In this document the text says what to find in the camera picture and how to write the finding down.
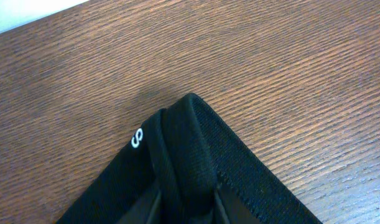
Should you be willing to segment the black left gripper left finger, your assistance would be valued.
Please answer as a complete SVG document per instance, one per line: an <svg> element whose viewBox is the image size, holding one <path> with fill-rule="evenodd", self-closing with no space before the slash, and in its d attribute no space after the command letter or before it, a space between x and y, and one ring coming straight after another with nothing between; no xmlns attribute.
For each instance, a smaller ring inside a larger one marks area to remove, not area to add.
<svg viewBox="0 0 380 224"><path fill-rule="evenodd" d="M161 193L148 190L118 221L117 224L160 224Z"/></svg>

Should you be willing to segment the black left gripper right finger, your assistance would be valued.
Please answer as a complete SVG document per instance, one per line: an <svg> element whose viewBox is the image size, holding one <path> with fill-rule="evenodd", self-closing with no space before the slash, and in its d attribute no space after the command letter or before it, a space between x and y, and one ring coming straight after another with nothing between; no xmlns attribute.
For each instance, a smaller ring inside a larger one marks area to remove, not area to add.
<svg viewBox="0 0 380 224"><path fill-rule="evenodd" d="M215 224L260 224L240 201L240 199L225 184L218 184L214 192L214 221Z"/></svg>

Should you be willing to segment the black polo shirt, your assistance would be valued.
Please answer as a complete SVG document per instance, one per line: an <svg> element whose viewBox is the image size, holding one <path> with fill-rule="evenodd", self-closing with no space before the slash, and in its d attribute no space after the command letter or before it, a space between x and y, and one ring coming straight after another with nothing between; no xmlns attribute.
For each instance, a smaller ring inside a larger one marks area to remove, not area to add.
<svg viewBox="0 0 380 224"><path fill-rule="evenodd" d="M156 112L60 217L60 223L117 223L150 189L160 223L213 223L225 184L261 223L317 223L317 217L199 96Z"/></svg>

